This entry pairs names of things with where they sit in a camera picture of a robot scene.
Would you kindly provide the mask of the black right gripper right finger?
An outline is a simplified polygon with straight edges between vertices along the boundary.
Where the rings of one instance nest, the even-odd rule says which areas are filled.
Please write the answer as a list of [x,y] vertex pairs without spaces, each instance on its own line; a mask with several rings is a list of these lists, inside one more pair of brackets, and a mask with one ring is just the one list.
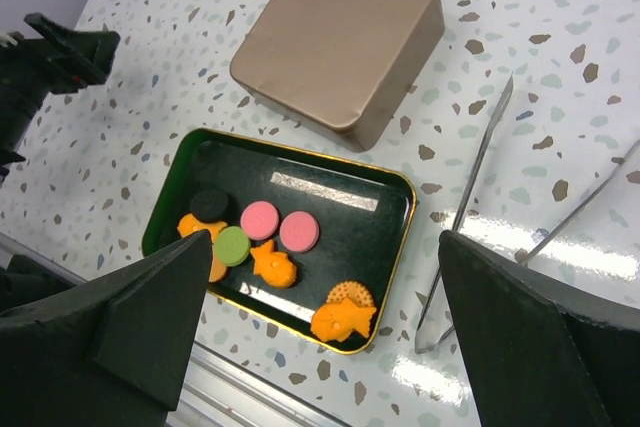
[[482,425],[638,425],[638,309],[453,231],[438,257]]

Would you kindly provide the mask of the gold tin lid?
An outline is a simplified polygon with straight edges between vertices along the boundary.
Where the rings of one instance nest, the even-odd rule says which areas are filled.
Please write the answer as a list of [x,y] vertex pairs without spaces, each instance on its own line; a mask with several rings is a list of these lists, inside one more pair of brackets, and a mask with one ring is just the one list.
[[230,74],[367,149],[444,28],[441,0],[269,0]]

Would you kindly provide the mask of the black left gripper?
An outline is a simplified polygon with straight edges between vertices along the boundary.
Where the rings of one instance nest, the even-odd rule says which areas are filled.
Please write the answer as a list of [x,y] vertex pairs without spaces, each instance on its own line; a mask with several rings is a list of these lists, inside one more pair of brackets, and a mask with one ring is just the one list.
[[[41,13],[27,14],[24,22],[42,39],[1,37],[1,180],[12,164],[25,160],[18,146],[52,81],[54,85],[103,85],[120,43],[115,31],[75,31]],[[24,47],[43,62],[30,57]]]

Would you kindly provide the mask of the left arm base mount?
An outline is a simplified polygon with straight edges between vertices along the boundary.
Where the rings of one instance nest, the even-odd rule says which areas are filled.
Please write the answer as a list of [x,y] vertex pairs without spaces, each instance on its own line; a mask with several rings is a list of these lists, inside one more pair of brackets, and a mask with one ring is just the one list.
[[25,255],[13,255],[1,268],[1,311],[64,292],[74,283]]

